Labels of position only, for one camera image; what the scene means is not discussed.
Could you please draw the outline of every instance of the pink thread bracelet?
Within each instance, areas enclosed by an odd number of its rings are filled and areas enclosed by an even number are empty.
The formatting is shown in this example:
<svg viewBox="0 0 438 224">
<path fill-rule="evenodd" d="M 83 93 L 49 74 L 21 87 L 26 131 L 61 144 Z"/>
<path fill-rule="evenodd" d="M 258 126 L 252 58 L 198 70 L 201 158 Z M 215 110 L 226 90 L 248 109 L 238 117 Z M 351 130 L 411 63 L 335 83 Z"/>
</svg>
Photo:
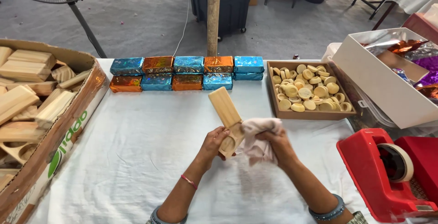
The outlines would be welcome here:
<svg viewBox="0 0 438 224">
<path fill-rule="evenodd" d="M 185 179 L 187 182 L 189 182 L 189 183 L 194 187 L 195 190 L 198 189 L 198 187 L 194 184 L 194 182 L 193 182 L 193 181 L 190 181 L 190 180 L 189 180 L 188 178 L 186 178 L 184 175 L 181 175 L 181 178 L 183 178 L 183 179 Z"/>
</svg>

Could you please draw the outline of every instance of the wooden pole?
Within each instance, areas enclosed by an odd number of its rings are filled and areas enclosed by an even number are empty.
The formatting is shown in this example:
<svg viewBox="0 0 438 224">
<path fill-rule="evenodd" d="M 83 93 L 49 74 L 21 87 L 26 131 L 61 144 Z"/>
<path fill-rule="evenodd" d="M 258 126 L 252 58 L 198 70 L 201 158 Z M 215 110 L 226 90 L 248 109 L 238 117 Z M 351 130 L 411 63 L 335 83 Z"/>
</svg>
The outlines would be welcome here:
<svg viewBox="0 0 438 224">
<path fill-rule="evenodd" d="M 207 7 L 207 56 L 216 57 L 218 47 L 219 2 L 208 0 Z"/>
</svg>

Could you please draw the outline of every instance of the bangle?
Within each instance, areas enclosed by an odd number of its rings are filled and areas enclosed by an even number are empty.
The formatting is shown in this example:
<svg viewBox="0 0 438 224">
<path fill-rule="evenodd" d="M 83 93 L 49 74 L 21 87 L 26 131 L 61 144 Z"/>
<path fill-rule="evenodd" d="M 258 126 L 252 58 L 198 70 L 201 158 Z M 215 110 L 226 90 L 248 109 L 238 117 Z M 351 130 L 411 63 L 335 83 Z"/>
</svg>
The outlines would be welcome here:
<svg viewBox="0 0 438 224">
<path fill-rule="evenodd" d="M 198 189 L 198 187 L 194 184 L 194 182 L 193 182 L 193 181 L 190 181 L 190 180 L 189 180 L 188 178 L 186 178 L 184 175 L 181 175 L 181 178 L 183 178 L 183 179 L 185 179 L 187 182 L 189 182 L 189 183 L 194 187 L 195 190 Z"/>
<path fill-rule="evenodd" d="M 345 210 L 344 200 L 342 200 L 342 198 L 336 194 L 333 194 L 333 195 L 338 199 L 338 205 L 336 206 L 336 208 L 334 210 L 332 210 L 326 214 L 317 214 L 309 208 L 310 215 L 312 215 L 313 218 L 315 218 L 316 220 L 319 220 L 319 221 L 330 221 L 330 220 L 337 218 L 339 215 L 341 215 Z"/>
</svg>

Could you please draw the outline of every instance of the gray carpet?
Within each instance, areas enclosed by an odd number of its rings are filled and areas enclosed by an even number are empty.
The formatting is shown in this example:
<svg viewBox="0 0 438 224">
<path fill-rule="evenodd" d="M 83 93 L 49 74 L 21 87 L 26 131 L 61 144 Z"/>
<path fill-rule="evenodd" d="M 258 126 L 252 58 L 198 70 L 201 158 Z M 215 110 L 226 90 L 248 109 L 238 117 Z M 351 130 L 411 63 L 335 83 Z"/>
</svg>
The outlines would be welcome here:
<svg viewBox="0 0 438 224">
<path fill-rule="evenodd" d="M 0 37 L 41 41 L 98 56 L 68 5 L 32 0 L 0 0 Z M 219 55 L 251 55 L 264 59 L 320 59 L 332 42 L 349 33 L 369 31 L 386 10 L 369 21 L 371 8 L 361 1 L 258 0 L 250 6 L 246 33 L 224 37 Z M 84 0 L 80 11 L 109 58 L 173 55 L 182 36 L 188 0 Z M 399 27 L 408 18 L 394 9 L 380 29 Z M 189 9 L 185 35 L 177 55 L 206 55 L 206 27 Z"/>
</svg>

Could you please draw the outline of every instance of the sleeve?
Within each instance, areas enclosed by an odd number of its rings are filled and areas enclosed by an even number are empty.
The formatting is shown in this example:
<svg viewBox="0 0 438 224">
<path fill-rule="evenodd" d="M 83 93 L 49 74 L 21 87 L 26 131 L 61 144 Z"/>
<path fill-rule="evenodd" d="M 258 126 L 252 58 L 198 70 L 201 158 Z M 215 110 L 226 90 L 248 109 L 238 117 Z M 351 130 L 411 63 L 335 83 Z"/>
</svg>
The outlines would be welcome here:
<svg viewBox="0 0 438 224">
<path fill-rule="evenodd" d="M 368 222 L 365 220 L 364 215 L 362 215 L 362 212 L 357 211 L 353 213 L 353 219 L 351 219 L 347 224 L 368 224 Z"/>
<path fill-rule="evenodd" d="M 146 224 L 172 224 L 172 223 L 164 222 L 157 217 L 157 211 L 160 207 L 161 207 L 161 205 L 156 207 L 154 212 L 152 212 L 152 214 L 151 214 L 151 218 L 146 222 Z M 185 224 L 187 221 L 187 216 L 188 215 L 186 215 L 186 217 L 184 217 L 184 219 L 182 221 L 175 223 L 175 224 Z"/>
</svg>

